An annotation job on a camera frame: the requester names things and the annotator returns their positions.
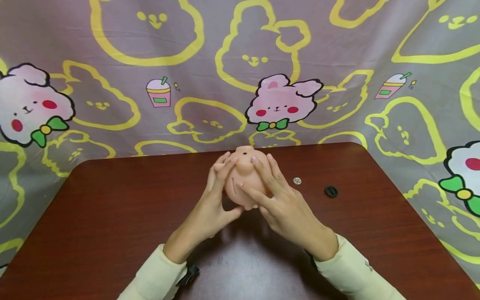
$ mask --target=rubber toy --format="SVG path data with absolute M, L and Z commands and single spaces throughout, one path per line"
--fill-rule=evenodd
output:
M 239 181 L 249 184 L 265 195 L 270 194 L 270 191 L 267 189 L 257 170 L 253 166 L 251 161 L 252 156 L 257 157 L 258 160 L 264 164 L 267 170 L 271 172 L 267 156 L 263 152 L 255 150 L 252 146 L 238 147 L 235 152 L 225 160 L 225 163 L 227 163 L 233 158 L 238 157 L 237 164 L 230 172 L 227 181 L 225 182 L 225 192 L 230 200 L 238 205 L 242 205 L 245 207 L 245 210 L 251 210 L 252 208 L 257 208 L 258 206 L 249 195 L 240 190 L 237 185 Z M 219 172 L 224 165 L 225 164 L 215 164 L 215 171 Z

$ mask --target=brown table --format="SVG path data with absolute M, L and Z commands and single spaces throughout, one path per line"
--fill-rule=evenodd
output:
M 268 149 L 325 224 L 409 299 L 480 299 L 367 151 L 353 143 Z M 115 299 L 201 195 L 220 153 L 88 161 L 67 178 L 0 280 L 0 299 Z M 324 188 L 334 185 L 337 198 Z M 178 299 L 344 299 L 303 249 L 245 213 L 191 256 Z

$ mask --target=toy nose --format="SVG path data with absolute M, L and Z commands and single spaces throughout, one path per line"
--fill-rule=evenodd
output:
M 253 172 L 253 170 L 255 169 L 255 167 L 253 166 L 253 164 L 250 161 L 248 161 L 248 162 L 245 162 L 245 161 L 238 162 L 236 164 L 235 168 L 237 169 L 238 174 L 241 175 L 241 176 L 250 175 Z

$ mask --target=green straw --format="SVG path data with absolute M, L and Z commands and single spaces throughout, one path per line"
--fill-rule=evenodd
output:
M 405 78 L 409 77 L 410 75 L 412 75 L 412 73 L 408 72 L 407 74 L 400 77 L 400 79 L 405 79 Z

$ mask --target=drink cup illustration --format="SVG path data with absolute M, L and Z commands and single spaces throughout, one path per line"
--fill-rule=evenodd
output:
M 167 79 L 163 76 L 162 79 L 152 79 L 147 83 L 147 93 L 155 108 L 170 106 L 171 91 Z
M 395 94 L 401 87 L 407 83 L 407 77 L 412 75 L 408 72 L 407 74 L 395 74 L 392 77 L 388 78 L 384 82 L 384 85 L 380 88 L 375 99 L 389 99 L 393 94 Z

